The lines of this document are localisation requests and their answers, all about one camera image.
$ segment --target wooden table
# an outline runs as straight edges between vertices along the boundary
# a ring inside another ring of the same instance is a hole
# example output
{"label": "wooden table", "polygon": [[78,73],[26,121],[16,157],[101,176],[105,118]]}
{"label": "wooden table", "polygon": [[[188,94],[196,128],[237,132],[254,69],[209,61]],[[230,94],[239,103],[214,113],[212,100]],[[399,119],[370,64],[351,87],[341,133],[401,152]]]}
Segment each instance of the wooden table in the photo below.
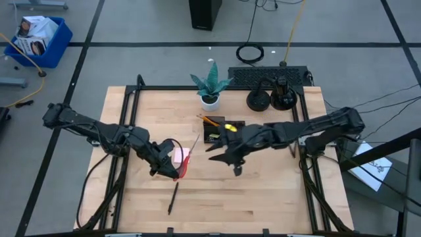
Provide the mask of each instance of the wooden table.
{"label": "wooden table", "polygon": [[[118,123],[124,90],[109,87],[102,122]],[[245,102],[248,93],[224,91],[219,110],[205,112],[196,91],[141,91],[136,126],[148,129],[151,141],[161,143],[174,138],[184,147],[191,147],[198,133],[203,133],[202,121],[196,117],[199,113],[245,120],[246,124],[293,120],[291,111],[272,107],[264,112],[250,110]],[[326,114],[319,87],[305,88],[305,98],[310,118]],[[166,232],[168,227],[174,227],[174,232],[179,233],[262,233],[263,228],[269,228],[270,233],[311,233],[299,159],[294,159],[288,149],[265,149],[246,156],[243,174],[235,177],[232,166],[208,160],[224,149],[205,153],[208,146],[201,136],[186,177],[180,180],[171,215],[167,209],[176,183],[160,175],[149,176],[149,164],[131,152],[118,231]],[[326,155],[336,159],[333,148],[327,148]],[[94,148],[89,169],[103,156],[101,148]],[[353,228],[338,164],[326,158],[318,161],[327,202]],[[111,158],[101,164],[87,182],[80,213],[82,223],[104,198],[110,162]],[[320,206],[317,201],[314,203],[322,229]]]}

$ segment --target red object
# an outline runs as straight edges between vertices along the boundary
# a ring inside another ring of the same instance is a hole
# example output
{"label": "red object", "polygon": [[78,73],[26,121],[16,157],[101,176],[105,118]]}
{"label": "red object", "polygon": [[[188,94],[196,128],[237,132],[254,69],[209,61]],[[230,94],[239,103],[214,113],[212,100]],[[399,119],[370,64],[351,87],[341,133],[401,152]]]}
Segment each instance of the red object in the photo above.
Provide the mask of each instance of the red object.
{"label": "red object", "polygon": [[198,134],[198,135],[197,135],[197,138],[196,138],[196,140],[195,140],[195,143],[194,143],[194,144],[193,144],[193,146],[191,147],[191,149],[190,149],[190,151],[189,151],[189,154],[187,155],[186,159],[184,159],[184,160],[183,160],[183,165],[182,165],[182,168],[181,168],[182,172],[181,172],[181,174],[180,174],[179,178],[183,178],[183,177],[184,177],[184,175],[186,175],[186,172],[187,172],[187,166],[188,166],[188,164],[189,164],[189,160],[190,160],[190,155],[191,155],[191,152],[193,151],[193,148],[195,147],[195,145],[196,145],[196,143],[197,143],[197,140],[199,139],[199,136],[200,136],[200,134]]}

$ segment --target wire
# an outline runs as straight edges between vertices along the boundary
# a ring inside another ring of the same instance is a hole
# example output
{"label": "wire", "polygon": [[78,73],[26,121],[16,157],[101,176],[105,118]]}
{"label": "wire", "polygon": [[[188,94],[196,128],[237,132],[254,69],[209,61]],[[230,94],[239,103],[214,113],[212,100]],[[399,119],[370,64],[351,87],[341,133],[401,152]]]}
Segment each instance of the wire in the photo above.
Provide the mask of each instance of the wire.
{"label": "wire", "polygon": [[283,4],[294,5],[294,4],[302,3],[304,0],[296,1],[296,2],[293,2],[293,3],[286,2],[286,1],[279,1],[279,0],[269,0],[269,1],[274,1],[276,3],[283,3]]}
{"label": "wire", "polygon": [[324,154],[321,154],[321,156],[320,156],[320,157],[328,158],[328,159],[330,159],[330,160],[332,160],[332,161],[335,161],[337,164],[339,164],[339,161],[337,161],[337,159],[335,159],[335,158],[328,157],[328,156],[326,156],[326,155],[324,155]]}
{"label": "wire", "polygon": [[44,87],[44,83],[45,83],[45,72],[42,71],[42,69],[31,59],[29,58],[26,54],[24,54],[23,52],[21,52],[21,50],[19,48],[16,47],[16,45],[14,43],[12,43],[4,34],[0,33],[0,36],[5,39],[7,41],[7,43],[9,43],[12,47],[14,47],[15,50],[17,50],[23,57],[25,57],[26,59],[28,59],[37,69],[38,69],[38,75],[42,78],[42,83],[41,86],[38,88],[38,90],[36,90],[35,92],[32,92],[31,94],[23,97],[22,99],[19,99],[18,101],[15,101],[14,103],[11,103],[10,105],[5,106],[6,108],[9,107],[13,107],[16,104],[24,101],[25,99],[30,98],[31,96],[34,96],[35,94],[37,94],[38,92],[40,92],[43,87]]}
{"label": "wire", "polygon": [[406,103],[406,102],[409,102],[409,101],[413,101],[414,99],[420,99],[420,98],[421,98],[421,96],[418,96],[418,97],[415,97],[415,98],[412,98],[412,99],[408,99],[406,101],[394,103],[392,105],[385,105],[385,106],[382,106],[382,107],[378,107],[377,109],[372,109],[370,111],[362,111],[362,112],[359,112],[359,113],[360,114],[371,113],[371,112],[374,112],[374,111],[377,111],[377,110],[380,110],[380,109],[385,109],[385,108],[388,108],[388,107],[393,107],[393,106],[400,105],[400,104],[403,104],[403,103]]}
{"label": "wire", "polygon": [[177,143],[178,144],[178,146],[180,147],[180,150],[182,151],[182,162],[180,163],[180,166],[176,169],[176,171],[179,171],[182,167],[183,167],[183,162],[184,162],[184,153],[183,153],[183,147],[182,147],[182,145],[177,141],[177,140],[175,140],[175,139],[173,139],[173,138],[167,138],[167,139],[165,139],[164,140],[164,142],[165,141],[173,141],[173,142],[175,142],[175,143]]}
{"label": "wire", "polygon": [[85,188],[88,178],[91,176],[92,171],[97,168],[107,157],[109,154],[106,154],[102,159],[100,159],[93,167],[92,169],[87,173],[84,181],[84,185],[82,186],[82,193],[80,195],[79,204],[78,204],[78,210],[76,211],[76,224],[79,228],[82,228],[80,221],[79,221],[79,213],[80,213],[80,207],[82,206],[82,201],[84,200],[84,194],[85,194]]}
{"label": "wire", "polygon": [[16,27],[19,27],[18,7],[16,6],[16,0],[13,0],[13,7],[14,7],[14,23],[16,24]]}
{"label": "wire", "polygon": [[285,63],[287,62],[288,53],[289,53],[289,46],[291,45],[292,36],[294,35],[294,31],[295,31],[295,28],[297,27],[298,21],[300,21],[301,13],[303,13],[304,5],[305,5],[305,0],[303,0],[303,3],[301,3],[300,11],[298,12],[297,18],[295,19],[294,25],[291,29],[291,33],[289,35],[287,51],[285,52],[285,57],[284,57]]}
{"label": "wire", "polygon": [[379,98],[372,99],[372,100],[369,100],[369,101],[367,101],[367,102],[364,102],[364,103],[361,103],[361,104],[355,105],[355,106],[354,106],[354,108],[355,108],[355,107],[358,107],[358,106],[361,106],[361,105],[366,105],[366,104],[368,104],[368,103],[370,103],[370,102],[377,101],[377,100],[379,100],[379,99],[383,99],[383,98],[385,98],[385,97],[387,97],[387,96],[389,96],[389,95],[393,95],[393,94],[396,94],[396,93],[401,92],[401,91],[409,90],[409,89],[414,88],[414,87],[419,86],[419,85],[420,85],[420,84],[415,84],[415,85],[410,86],[410,87],[408,87],[408,88],[403,88],[403,89],[397,90],[396,92],[392,92],[392,93],[389,93],[389,94],[383,95],[383,96],[381,96],[381,97],[379,97]]}
{"label": "wire", "polygon": [[309,170],[311,170],[311,168],[313,168],[314,163],[311,163],[310,167],[307,167],[307,169],[303,168],[303,162],[307,162],[306,159],[300,159],[300,161],[298,162],[298,167],[301,169],[301,171],[303,172],[307,172]]}
{"label": "wire", "polygon": [[[235,55],[237,56],[237,59],[238,60],[240,60],[241,62],[243,62],[245,64],[248,64],[250,66],[254,66],[254,65],[252,65],[253,63],[257,63],[257,62],[261,61],[263,59],[263,57],[264,57],[264,49],[263,49],[263,47],[261,45],[256,44],[256,43],[249,43],[250,36],[251,36],[251,31],[253,29],[253,24],[255,22],[255,16],[256,16],[256,9],[257,9],[257,7],[258,7],[258,5],[257,5],[257,0],[256,0],[255,1],[255,10],[253,11],[253,17],[251,19],[251,25],[250,25],[250,30],[249,30],[249,37],[247,38],[247,41],[242,46],[238,47],[237,48],[237,51],[235,52]],[[245,48],[245,47],[253,47],[253,48],[259,50],[260,51],[260,56],[258,56],[255,59],[243,59],[241,57],[241,55],[239,54],[239,52],[243,48]]]}
{"label": "wire", "polygon": [[257,5],[257,2],[258,2],[258,0],[256,0],[256,6],[257,7],[263,7],[267,2],[268,2],[268,0],[263,0],[263,2],[262,2],[262,5],[261,6],[259,6],[259,5]]}
{"label": "wire", "polygon": [[415,103],[416,101],[418,101],[419,99],[421,99],[421,97],[419,97],[418,99],[415,99],[414,101],[408,103],[407,105],[405,105],[405,107],[403,107],[396,115],[393,115],[389,120],[387,120],[385,123],[383,123],[382,125],[380,125],[375,131],[369,133],[367,136],[361,138],[362,140],[365,140],[367,137],[375,134],[379,129],[381,129],[383,126],[385,126],[387,123],[389,123],[390,121],[392,121],[394,118],[396,118],[398,115],[400,115],[409,105],[412,105],[413,103]]}
{"label": "wire", "polygon": [[[412,88],[414,88],[414,87],[416,87],[416,86],[419,86],[419,85],[420,85],[420,84],[415,84],[415,85],[410,86],[410,87],[408,87],[408,88],[403,88],[403,89],[397,90],[396,92],[391,92],[391,93],[385,94],[385,95],[383,95],[383,96],[381,96],[381,97],[379,97],[379,98],[375,98],[375,99],[372,99],[372,100],[366,101],[366,102],[364,102],[364,103],[361,103],[361,104],[358,104],[358,105],[352,106],[352,108],[357,108],[357,107],[359,107],[359,106],[366,105],[366,104],[368,104],[368,103],[371,103],[371,102],[377,101],[377,100],[379,100],[379,99],[383,99],[383,98],[385,98],[385,97],[387,97],[387,96],[390,96],[390,95],[396,94],[396,93],[398,93],[398,92],[402,92],[402,91],[405,91],[405,90],[412,89]],[[324,102],[326,102],[326,103],[327,103],[330,107],[332,107],[332,108],[334,108],[334,109],[340,109],[339,107],[335,107],[335,106],[331,105],[331,104],[330,104],[328,101],[326,101],[325,99],[324,99]]]}

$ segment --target metal leg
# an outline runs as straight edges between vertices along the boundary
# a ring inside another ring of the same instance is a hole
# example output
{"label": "metal leg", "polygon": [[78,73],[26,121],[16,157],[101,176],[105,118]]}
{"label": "metal leg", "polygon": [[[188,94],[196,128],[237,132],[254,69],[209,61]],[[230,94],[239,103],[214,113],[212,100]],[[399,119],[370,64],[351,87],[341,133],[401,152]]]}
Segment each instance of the metal leg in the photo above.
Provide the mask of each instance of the metal leg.
{"label": "metal leg", "polygon": [[397,217],[396,236],[405,237],[407,229],[407,212],[399,212]]}
{"label": "metal leg", "polygon": [[25,88],[28,86],[28,83],[23,78],[0,77],[0,86],[20,86],[21,88]]}
{"label": "metal leg", "polygon": [[16,4],[17,7],[62,7],[67,10],[67,4],[65,1],[48,1],[48,0],[15,0],[9,1],[10,5]]}

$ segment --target pink object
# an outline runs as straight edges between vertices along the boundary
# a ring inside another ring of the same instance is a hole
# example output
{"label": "pink object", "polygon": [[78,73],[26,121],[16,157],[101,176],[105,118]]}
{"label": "pink object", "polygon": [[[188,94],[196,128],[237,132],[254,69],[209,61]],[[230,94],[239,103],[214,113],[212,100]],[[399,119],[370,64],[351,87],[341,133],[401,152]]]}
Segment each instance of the pink object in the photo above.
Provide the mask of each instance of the pink object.
{"label": "pink object", "polygon": [[[183,148],[183,155],[184,155],[184,159],[187,158],[187,156],[189,155],[190,152],[190,148]],[[182,162],[182,150],[177,147],[176,148],[176,154],[174,156],[174,163],[181,163]]]}

